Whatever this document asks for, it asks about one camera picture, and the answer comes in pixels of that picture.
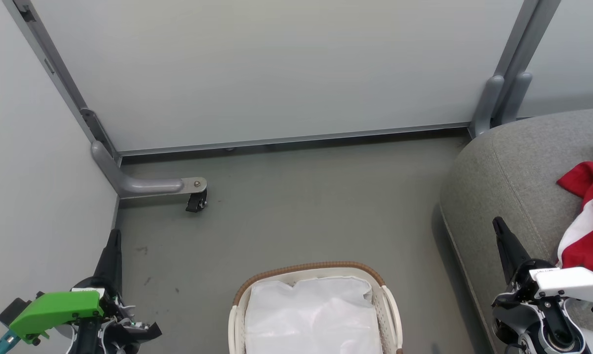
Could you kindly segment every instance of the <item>floor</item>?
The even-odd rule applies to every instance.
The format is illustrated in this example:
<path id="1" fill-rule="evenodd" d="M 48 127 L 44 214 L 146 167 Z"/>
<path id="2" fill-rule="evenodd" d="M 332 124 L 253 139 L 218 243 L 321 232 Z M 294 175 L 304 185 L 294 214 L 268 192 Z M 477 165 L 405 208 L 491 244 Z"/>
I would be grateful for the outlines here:
<path id="1" fill-rule="evenodd" d="M 126 163 L 135 177 L 203 176 L 207 208 L 119 210 L 123 291 L 164 335 L 147 354 L 227 354 L 233 296 L 252 275 L 352 260 L 384 278 L 404 352 L 490 352 L 436 209 L 461 132 L 188 153 Z"/>

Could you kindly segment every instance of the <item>green bracket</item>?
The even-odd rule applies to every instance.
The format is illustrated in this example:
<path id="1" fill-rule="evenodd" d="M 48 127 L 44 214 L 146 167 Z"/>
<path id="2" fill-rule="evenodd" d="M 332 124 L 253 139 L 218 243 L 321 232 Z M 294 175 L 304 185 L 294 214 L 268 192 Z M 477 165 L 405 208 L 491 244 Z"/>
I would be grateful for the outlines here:
<path id="1" fill-rule="evenodd" d="M 45 331 L 57 325 L 73 322 L 76 318 L 102 316 L 104 312 L 99 300 L 97 291 L 43 294 L 28 305 L 9 328 L 27 344 L 32 344 L 38 336 L 49 339 Z"/>

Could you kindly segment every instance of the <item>white partition panel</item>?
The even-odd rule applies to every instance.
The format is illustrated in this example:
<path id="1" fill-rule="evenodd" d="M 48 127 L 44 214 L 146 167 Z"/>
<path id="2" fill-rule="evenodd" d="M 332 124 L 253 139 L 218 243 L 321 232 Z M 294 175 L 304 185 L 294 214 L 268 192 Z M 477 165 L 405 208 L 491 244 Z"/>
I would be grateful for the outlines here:
<path id="1" fill-rule="evenodd" d="M 127 154 L 469 122 L 523 1 L 33 3 Z"/>
<path id="2" fill-rule="evenodd" d="M 0 1 L 0 312 L 16 297 L 67 291 L 93 274 L 117 195 L 89 147 Z M 69 340 L 49 334 L 11 353 L 64 353 Z"/>
<path id="3" fill-rule="evenodd" d="M 527 71 L 519 117 L 593 108 L 593 0 L 562 0 Z"/>

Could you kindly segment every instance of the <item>gray upholstery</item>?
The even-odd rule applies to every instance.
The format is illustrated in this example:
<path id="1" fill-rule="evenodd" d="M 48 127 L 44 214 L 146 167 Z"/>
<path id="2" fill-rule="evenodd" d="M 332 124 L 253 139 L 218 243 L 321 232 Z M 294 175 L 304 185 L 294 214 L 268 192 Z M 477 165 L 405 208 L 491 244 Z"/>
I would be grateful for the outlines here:
<path id="1" fill-rule="evenodd" d="M 593 110 L 529 118 L 494 128 L 460 154 L 441 191 L 441 211 L 494 350 L 491 303 L 505 289 L 492 219 L 501 216 L 533 258 L 555 262 L 580 200 L 557 186 L 593 161 Z M 593 330 L 589 310 L 571 311 Z"/>

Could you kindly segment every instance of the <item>white basket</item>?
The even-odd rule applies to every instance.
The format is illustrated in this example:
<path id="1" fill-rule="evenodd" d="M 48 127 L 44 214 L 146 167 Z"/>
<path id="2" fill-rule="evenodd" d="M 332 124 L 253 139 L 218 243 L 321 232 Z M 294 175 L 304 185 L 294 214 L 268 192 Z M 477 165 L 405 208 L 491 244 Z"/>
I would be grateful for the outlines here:
<path id="1" fill-rule="evenodd" d="M 366 280 L 373 287 L 373 305 L 380 327 L 380 340 L 384 354 L 403 354 L 402 321 L 393 294 L 381 276 L 370 267 L 357 262 L 321 262 L 283 267 L 253 276 L 236 294 L 229 314 L 229 354 L 245 354 L 244 316 L 251 296 L 251 285 L 258 282 L 279 280 L 294 285 L 299 280 L 326 278 L 328 276 L 355 276 Z"/>

